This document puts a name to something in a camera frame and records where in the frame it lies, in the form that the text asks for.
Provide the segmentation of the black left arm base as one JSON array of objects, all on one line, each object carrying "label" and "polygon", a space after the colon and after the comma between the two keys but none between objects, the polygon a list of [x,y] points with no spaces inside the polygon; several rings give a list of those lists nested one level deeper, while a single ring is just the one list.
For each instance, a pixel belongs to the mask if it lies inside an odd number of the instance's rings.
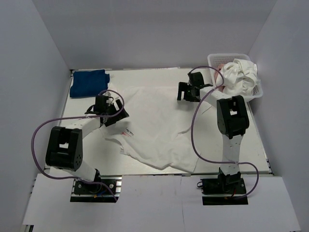
[{"label": "black left arm base", "polygon": [[[121,177],[101,177],[101,182],[107,185],[115,195],[119,198],[121,192]],[[74,181],[71,191],[70,202],[73,203],[116,203],[115,198],[102,185],[85,184],[82,181]]]}]

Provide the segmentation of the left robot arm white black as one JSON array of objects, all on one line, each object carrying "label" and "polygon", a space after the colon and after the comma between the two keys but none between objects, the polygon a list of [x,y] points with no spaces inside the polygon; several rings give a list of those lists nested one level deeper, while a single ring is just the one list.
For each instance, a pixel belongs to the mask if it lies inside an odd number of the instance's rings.
[{"label": "left robot arm white black", "polygon": [[102,126],[108,127],[129,117],[123,100],[114,100],[108,95],[95,97],[95,104],[85,116],[65,126],[51,129],[45,162],[47,165],[64,170],[80,180],[98,182],[99,172],[84,161],[83,139]]}]

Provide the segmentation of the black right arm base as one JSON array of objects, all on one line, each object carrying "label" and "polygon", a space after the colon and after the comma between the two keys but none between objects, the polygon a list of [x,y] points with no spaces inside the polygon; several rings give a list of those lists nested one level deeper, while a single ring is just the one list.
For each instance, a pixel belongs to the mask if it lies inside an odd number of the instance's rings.
[{"label": "black right arm base", "polygon": [[239,196],[246,194],[246,187],[243,178],[238,184],[223,190],[218,179],[207,178],[201,179],[197,183],[197,188],[202,191],[202,203],[206,206],[223,206],[223,205],[248,205],[248,198],[237,199]]}]

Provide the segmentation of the white Coca-Cola t shirt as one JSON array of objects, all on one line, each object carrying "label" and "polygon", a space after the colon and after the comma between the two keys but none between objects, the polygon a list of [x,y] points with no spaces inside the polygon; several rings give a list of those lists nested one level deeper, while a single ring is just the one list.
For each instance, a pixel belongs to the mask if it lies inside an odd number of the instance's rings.
[{"label": "white Coca-Cola t shirt", "polygon": [[192,173],[197,164],[190,141],[193,114],[211,105],[178,101],[176,87],[129,87],[122,90],[129,116],[100,130],[121,152],[153,168]]}]

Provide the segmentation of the pink printed t shirt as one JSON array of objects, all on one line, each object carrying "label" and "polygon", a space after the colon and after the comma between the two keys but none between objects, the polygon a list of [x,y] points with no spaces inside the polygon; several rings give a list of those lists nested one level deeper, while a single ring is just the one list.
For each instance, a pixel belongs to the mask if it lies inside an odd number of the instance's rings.
[{"label": "pink printed t shirt", "polygon": [[224,67],[224,64],[219,64],[219,66],[217,67],[217,70],[219,71],[219,72],[217,72],[217,71],[215,71],[214,72],[214,81],[215,81],[215,85],[216,86],[219,86],[218,87],[218,90],[219,91],[221,91],[221,92],[223,92],[223,90],[224,90],[224,86],[222,86],[222,82],[223,82],[223,79],[222,79],[222,77],[221,77],[221,69]]}]

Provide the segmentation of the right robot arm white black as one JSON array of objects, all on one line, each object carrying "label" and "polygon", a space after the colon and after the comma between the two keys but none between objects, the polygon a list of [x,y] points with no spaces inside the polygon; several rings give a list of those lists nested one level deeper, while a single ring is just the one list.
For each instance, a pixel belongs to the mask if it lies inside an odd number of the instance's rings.
[{"label": "right robot arm white black", "polygon": [[249,127],[249,118],[246,104],[241,95],[230,96],[211,84],[205,84],[202,73],[190,72],[188,82],[178,84],[177,100],[198,102],[203,101],[214,106],[217,110],[217,126],[223,138],[223,156],[220,164],[219,175],[228,179],[240,178],[239,155],[240,144]]}]

